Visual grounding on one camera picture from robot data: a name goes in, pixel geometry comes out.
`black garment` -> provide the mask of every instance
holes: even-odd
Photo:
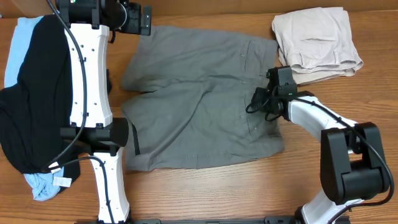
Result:
[[[34,28],[18,84],[0,91],[0,143],[9,162],[23,174],[40,172],[68,146],[60,128],[69,125],[71,110],[67,39],[57,18],[45,16]],[[78,153],[58,163],[76,159]],[[79,175],[79,163],[65,167],[64,177]]]

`blue fabric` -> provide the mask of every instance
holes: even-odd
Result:
[[[63,177],[63,167],[52,174],[24,174],[27,183],[32,187],[33,199],[44,201],[58,194],[61,187],[52,185],[54,177]]]
[[[19,18],[11,40],[10,53],[8,55],[6,74],[4,76],[4,87],[11,87],[17,83],[19,69],[24,62],[25,55],[29,49],[34,27],[43,16],[28,19]],[[63,177],[64,168],[55,174],[24,174],[26,181],[32,187],[33,199],[44,201],[56,196],[60,186],[54,186],[54,177]]]
[[[43,18],[19,18],[11,40],[10,54],[8,55],[6,74],[4,75],[4,87],[11,87],[17,83],[19,69],[24,62],[25,55],[29,49],[33,29]]]

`wooden table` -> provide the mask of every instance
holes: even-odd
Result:
[[[233,30],[274,38],[275,14],[155,17],[155,25]],[[377,124],[386,155],[398,179],[398,11],[349,14],[354,44],[364,67],[353,77],[341,77],[300,87],[316,94],[328,107],[359,123]],[[0,76],[4,75],[15,19],[0,19]],[[118,34],[108,47],[113,82],[112,111],[137,95],[123,91],[121,75],[139,37]],[[291,215],[320,190],[320,145],[304,131],[279,121],[285,151],[267,159],[202,170],[159,169],[126,172],[124,185],[134,218],[163,220],[262,218]],[[73,223],[98,215],[96,182],[90,162],[81,162],[81,176],[62,194],[46,202],[32,199],[23,175],[0,152],[0,223]],[[379,200],[386,195],[379,195]],[[373,208],[355,208],[353,223],[396,223],[398,199]]]

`black cable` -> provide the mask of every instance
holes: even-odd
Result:
[[[70,31],[69,27],[62,20],[62,18],[60,17],[58,11],[55,9],[55,7],[51,3],[51,1],[47,0],[47,3],[50,6],[50,8],[53,11],[53,13],[58,18],[58,20],[61,22],[62,26],[67,31],[67,33],[70,36],[73,44],[76,47],[76,51],[77,51],[77,54],[79,56],[79,61],[80,61],[80,66],[81,66],[81,75],[82,75],[82,78],[83,78],[83,119],[81,121],[80,130],[77,133],[76,137],[73,139],[73,141],[57,157],[55,157],[48,164],[46,164],[42,168],[42,172],[45,172],[45,173],[46,172],[50,172],[51,170],[58,169],[58,168],[61,168],[61,167],[65,167],[65,166],[69,166],[70,164],[74,164],[76,162],[87,160],[87,159],[92,159],[92,160],[95,160],[95,161],[99,162],[99,166],[101,166],[102,172],[103,172],[103,175],[104,175],[104,186],[105,186],[104,189],[105,189],[106,206],[108,208],[108,212],[109,212],[109,217],[111,219],[111,223],[114,224],[114,219],[113,219],[113,214],[112,214],[112,209],[111,209],[111,201],[109,200],[108,179],[107,179],[107,176],[106,176],[105,164],[104,164],[104,162],[102,162],[101,159],[99,159],[99,158],[97,158],[95,156],[86,156],[86,157],[81,157],[81,158],[66,162],[64,164],[60,164],[58,166],[49,168],[49,166],[51,164],[56,162],[59,158],[61,158],[63,155],[65,155],[65,153],[67,153],[72,148],[74,143],[79,139],[79,137],[81,136],[81,134],[83,132],[83,129],[84,129],[85,125],[86,125],[86,117],[87,117],[87,82],[86,82],[86,69],[85,69],[85,64],[84,64],[84,60],[83,60],[83,55],[81,54],[81,50],[79,48],[79,45],[78,45],[78,43],[76,41],[75,36],[72,34],[72,32]]]
[[[327,115],[329,115],[330,117],[332,117],[333,119],[335,119],[337,122],[339,122],[340,124],[346,126],[349,130],[351,130],[360,140],[363,144],[365,144],[370,151],[377,157],[377,159],[380,161],[380,163],[382,164],[383,168],[386,170],[387,172],[387,176],[390,182],[390,187],[389,187],[389,193],[388,195],[385,197],[385,199],[378,201],[378,202],[368,202],[368,203],[359,203],[359,204],[353,204],[353,205],[348,205],[346,206],[344,209],[342,209],[341,211],[339,211],[335,216],[333,216],[327,224],[332,224],[338,217],[340,217],[342,214],[344,214],[346,211],[351,210],[352,208],[355,207],[363,207],[363,206],[378,206],[378,205],[383,205],[385,203],[387,203],[388,201],[391,200],[393,194],[394,194],[394,189],[395,189],[395,185],[394,185],[394,178],[392,176],[391,170],[388,167],[388,165],[386,164],[386,162],[384,161],[384,159],[380,156],[380,154],[375,150],[375,148],[373,148],[372,145],[370,145],[370,143],[352,126],[350,126],[349,124],[347,124],[346,122],[341,120],[341,117],[337,117],[335,114],[333,114],[330,110],[328,110],[327,108],[325,108],[324,106],[321,106],[319,104],[316,104],[313,101],[308,101],[308,100],[304,100],[301,98],[296,98],[294,96],[289,97],[289,96],[273,96],[270,97],[269,99],[273,100],[297,100],[303,103],[308,103],[312,106],[316,106],[317,108],[321,109],[323,112],[325,112]]]

